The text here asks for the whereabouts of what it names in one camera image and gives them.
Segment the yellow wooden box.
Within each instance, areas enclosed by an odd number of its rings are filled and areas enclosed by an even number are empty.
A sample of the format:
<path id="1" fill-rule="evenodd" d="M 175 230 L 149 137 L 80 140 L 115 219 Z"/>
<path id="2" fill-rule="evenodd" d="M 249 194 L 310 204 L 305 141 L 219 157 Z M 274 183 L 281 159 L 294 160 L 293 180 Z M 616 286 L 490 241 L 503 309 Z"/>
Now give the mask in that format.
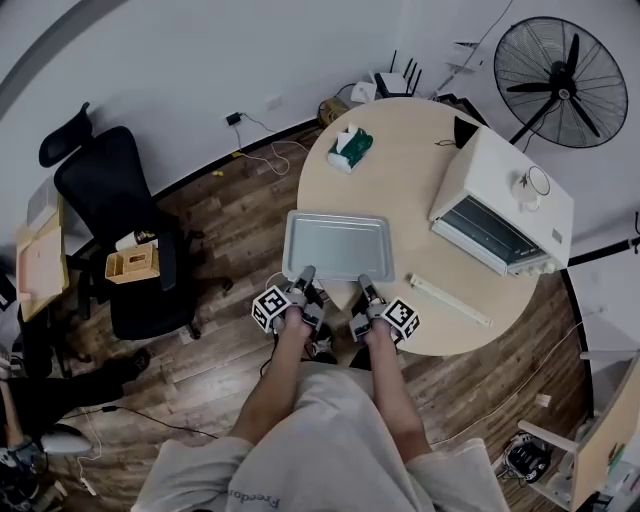
<path id="1" fill-rule="evenodd" d="M 153 279 L 159 275 L 158 249 L 151 242 L 107 256 L 105 278 L 115 284 Z"/>

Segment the green tissue pack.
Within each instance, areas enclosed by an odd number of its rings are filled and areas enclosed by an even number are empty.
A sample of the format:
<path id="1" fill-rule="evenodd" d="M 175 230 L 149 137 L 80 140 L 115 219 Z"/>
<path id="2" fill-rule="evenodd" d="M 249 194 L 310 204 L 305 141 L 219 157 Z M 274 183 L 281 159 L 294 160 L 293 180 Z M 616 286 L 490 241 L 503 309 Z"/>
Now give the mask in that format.
<path id="1" fill-rule="evenodd" d="M 373 137 L 364 129 L 349 124 L 337 134 L 327 153 L 328 163 L 335 169 L 350 174 L 364 158 L 373 144 Z"/>

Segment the black harness device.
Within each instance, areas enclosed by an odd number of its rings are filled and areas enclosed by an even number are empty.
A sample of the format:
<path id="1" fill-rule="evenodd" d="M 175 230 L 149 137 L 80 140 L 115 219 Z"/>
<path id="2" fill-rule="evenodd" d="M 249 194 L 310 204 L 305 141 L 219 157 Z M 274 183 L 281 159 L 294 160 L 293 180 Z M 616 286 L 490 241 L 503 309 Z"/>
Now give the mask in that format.
<path id="1" fill-rule="evenodd" d="M 551 465 L 553 449 L 550 444 L 526 433 L 518 432 L 506 447 L 502 464 L 507 471 L 526 483 L 536 483 Z"/>

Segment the white router with black antennas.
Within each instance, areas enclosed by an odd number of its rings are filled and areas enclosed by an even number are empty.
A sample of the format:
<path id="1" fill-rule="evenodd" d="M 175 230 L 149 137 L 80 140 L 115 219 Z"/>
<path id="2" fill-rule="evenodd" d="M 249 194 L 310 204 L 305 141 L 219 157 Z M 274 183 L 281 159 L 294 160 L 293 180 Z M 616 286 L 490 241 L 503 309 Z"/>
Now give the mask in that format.
<path id="1" fill-rule="evenodd" d="M 381 98 L 414 97 L 422 70 L 418 69 L 418 62 L 410 58 L 403 73 L 395 72 L 396 56 L 397 51 L 394 51 L 388 72 L 369 73 L 376 86 L 377 94 Z"/>

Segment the silver metal baking tray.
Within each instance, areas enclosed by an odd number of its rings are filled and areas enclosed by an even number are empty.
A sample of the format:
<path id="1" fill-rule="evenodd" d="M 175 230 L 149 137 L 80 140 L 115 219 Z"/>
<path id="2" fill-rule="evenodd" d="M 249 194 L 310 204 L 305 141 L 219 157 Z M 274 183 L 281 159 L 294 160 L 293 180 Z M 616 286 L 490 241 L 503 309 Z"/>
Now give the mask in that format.
<path id="1" fill-rule="evenodd" d="M 283 275 L 293 280 L 312 266 L 318 280 L 395 280 L 389 222 L 384 217 L 292 210 L 287 215 Z"/>

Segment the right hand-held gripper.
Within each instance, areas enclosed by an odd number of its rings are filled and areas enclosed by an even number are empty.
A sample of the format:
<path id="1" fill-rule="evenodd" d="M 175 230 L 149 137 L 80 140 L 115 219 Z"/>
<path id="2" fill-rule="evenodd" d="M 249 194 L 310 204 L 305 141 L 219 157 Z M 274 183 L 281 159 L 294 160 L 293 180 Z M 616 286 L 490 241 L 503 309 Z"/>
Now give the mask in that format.
<path id="1" fill-rule="evenodd" d="M 384 320 L 390 326 L 391 339 L 395 344 L 409 340 L 420 326 L 418 313 L 399 297 L 391 303 L 385 302 L 367 274 L 361 274 L 358 283 L 365 304 L 352 311 L 349 329 L 354 341 L 364 341 L 375 319 Z"/>

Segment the person's left forearm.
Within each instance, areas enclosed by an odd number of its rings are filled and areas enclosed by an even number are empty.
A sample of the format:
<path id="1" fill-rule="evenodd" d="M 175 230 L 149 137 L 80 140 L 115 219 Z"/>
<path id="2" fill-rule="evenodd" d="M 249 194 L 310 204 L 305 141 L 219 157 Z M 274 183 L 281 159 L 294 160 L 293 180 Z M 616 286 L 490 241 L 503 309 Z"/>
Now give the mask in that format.
<path id="1" fill-rule="evenodd" d="M 264 374 L 241 408 L 230 437 L 257 445 L 293 410 L 301 358 L 311 328 L 297 307 L 286 310 L 284 330 Z"/>

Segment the wooden desk with white frame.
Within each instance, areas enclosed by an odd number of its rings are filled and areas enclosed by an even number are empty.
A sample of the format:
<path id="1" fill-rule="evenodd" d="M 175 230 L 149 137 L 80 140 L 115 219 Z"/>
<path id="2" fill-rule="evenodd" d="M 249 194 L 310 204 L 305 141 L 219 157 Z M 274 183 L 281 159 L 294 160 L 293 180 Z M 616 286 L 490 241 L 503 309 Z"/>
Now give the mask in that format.
<path id="1" fill-rule="evenodd" d="M 572 441 L 525 420 L 518 422 L 522 431 L 573 456 L 569 491 L 537 483 L 531 486 L 566 512 L 577 512 L 595 492 L 604 489 L 610 468 L 622 456 L 640 423 L 640 351 L 580 354 L 583 360 L 600 356 L 628 360 L 629 367 L 605 411 L 581 440 Z"/>

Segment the flat black pad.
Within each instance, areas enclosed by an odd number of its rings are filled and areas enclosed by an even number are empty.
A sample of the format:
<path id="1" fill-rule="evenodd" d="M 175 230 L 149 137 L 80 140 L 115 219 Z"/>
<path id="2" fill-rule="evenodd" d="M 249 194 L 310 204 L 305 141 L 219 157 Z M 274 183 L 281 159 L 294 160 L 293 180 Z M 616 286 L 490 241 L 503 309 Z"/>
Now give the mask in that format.
<path id="1" fill-rule="evenodd" d="M 462 149 L 472 138 L 478 126 L 458 116 L 454 119 L 454 143 L 458 149 Z"/>

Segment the black standing fan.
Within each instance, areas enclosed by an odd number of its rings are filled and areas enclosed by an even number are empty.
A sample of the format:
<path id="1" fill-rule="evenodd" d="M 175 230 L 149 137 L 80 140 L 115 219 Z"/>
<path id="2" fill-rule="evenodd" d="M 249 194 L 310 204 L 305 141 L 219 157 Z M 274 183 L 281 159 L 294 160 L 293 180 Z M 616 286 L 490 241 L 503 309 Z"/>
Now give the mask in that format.
<path id="1" fill-rule="evenodd" d="M 494 54 L 498 91 L 522 127 L 567 148 L 591 148 L 614 138 L 628 113 L 628 91 L 609 50 L 589 31 L 540 16 L 511 26 Z"/>

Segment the person's left black shoe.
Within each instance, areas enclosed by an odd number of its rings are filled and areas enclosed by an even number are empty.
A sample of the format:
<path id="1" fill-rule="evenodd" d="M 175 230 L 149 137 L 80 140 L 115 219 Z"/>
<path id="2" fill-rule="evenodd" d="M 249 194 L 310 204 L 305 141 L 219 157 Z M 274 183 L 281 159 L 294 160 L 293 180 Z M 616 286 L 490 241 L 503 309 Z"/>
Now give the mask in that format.
<path id="1" fill-rule="evenodd" d="M 301 333 L 306 336 L 302 362 L 318 362 L 336 365 L 337 358 L 333 350 L 333 333 L 330 327 L 323 324 L 318 331 L 303 323 Z"/>

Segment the person's right forearm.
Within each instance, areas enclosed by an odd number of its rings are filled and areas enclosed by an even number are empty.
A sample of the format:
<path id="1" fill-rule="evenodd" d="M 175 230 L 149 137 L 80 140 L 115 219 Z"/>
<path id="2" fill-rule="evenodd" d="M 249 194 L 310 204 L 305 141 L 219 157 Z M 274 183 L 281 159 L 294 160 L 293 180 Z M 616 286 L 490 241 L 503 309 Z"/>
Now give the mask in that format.
<path id="1" fill-rule="evenodd" d="M 372 322 L 365 336 L 369 349 L 374 402 L 404 463 L 431 452 L 423 421 L 410 397 L 391 338 L 390 326 Z"/>

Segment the white toaster oven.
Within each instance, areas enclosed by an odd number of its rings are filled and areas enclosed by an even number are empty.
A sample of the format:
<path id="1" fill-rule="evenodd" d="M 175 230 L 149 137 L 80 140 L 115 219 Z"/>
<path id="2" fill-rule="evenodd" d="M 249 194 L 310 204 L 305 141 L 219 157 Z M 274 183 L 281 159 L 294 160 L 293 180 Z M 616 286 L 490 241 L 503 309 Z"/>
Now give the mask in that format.
<path id="1" fill-rule="evenodd" d="M 478 128 L 446 169 L 429 212 L 432 231 L 501 276 L 566 268 L 573 198 L 541 167 L 551 189 L 537 211 L 522 210 L 511 192 L 517 177 L 533 165 L 497 133 Z"/>

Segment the long white plastic strip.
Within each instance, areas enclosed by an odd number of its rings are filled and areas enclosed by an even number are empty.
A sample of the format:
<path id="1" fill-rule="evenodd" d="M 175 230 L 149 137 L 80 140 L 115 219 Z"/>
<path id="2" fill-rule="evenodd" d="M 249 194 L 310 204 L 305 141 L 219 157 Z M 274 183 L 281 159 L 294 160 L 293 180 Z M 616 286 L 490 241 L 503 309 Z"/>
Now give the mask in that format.
<path id="1" fill-rule="evenodd" d="M 493 320 L 491 318 L 459 300 L 458 298 L 454 297 L 453 295 L 438 288 L 429 281 L 421 278 L 420 276 L 412 274 L 409 278 L 409 283 L 414 289 L 417 289 L 421 293 L 432 297 L 433 299 L 447 305 L 448 307 L 451 307 L 462 315 L 471 318 L 476 323 L 484 327 L 492 326 Z"/>

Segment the person's light grey shirt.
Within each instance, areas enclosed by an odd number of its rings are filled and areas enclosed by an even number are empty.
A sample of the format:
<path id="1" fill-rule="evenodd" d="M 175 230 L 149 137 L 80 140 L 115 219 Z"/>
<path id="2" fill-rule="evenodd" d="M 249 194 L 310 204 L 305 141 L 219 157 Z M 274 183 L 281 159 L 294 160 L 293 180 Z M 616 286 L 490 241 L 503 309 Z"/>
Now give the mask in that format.
<path id="1" fill-rule="evenodd" d="M 368 373 L 305 363 L 257 444 L 165 442 L 132 512 L 510 512 L 484 442 L 403 462 Z"/>

